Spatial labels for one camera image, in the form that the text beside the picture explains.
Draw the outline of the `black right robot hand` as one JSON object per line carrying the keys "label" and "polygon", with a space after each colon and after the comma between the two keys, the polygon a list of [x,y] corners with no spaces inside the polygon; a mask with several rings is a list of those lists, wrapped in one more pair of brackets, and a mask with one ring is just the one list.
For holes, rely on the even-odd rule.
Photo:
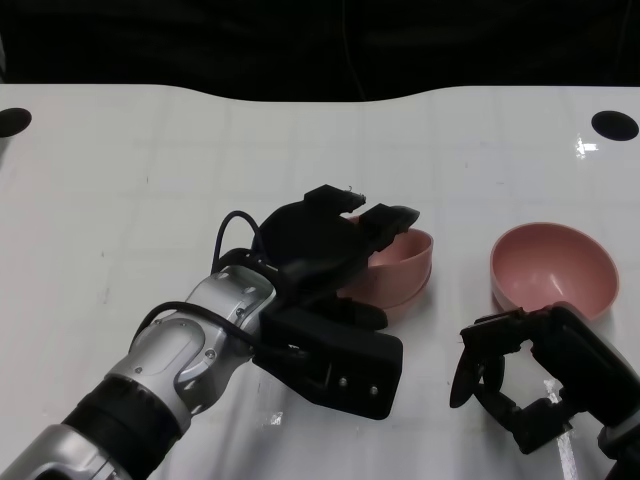
{"label": "black right robot hand", "polygon": [[[464,349],[450,406],[459,408],[476,398],[513,435],[522,453],[529,454],[568,431],[571,419],[582,412],[602,424],[599,446],[612,459],[638,432],[638,375],[570,305],[486,316],[460,335]],[[533,358],[560,382],[559,402],[540,398],[520,408],[502,393],[505,358],[524,342],[530,342]]]}

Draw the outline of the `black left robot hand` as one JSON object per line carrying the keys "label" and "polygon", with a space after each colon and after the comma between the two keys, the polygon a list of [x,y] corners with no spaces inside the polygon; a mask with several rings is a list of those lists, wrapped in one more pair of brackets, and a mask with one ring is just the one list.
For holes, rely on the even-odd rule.
{"label": "black left robot hand", "polygon": [[296,305],[336,323],[382,330],[424,291],[433,239],[414,228],[417,210],[377,204],[323,185],[275,210],[253,248],[283,276]]}

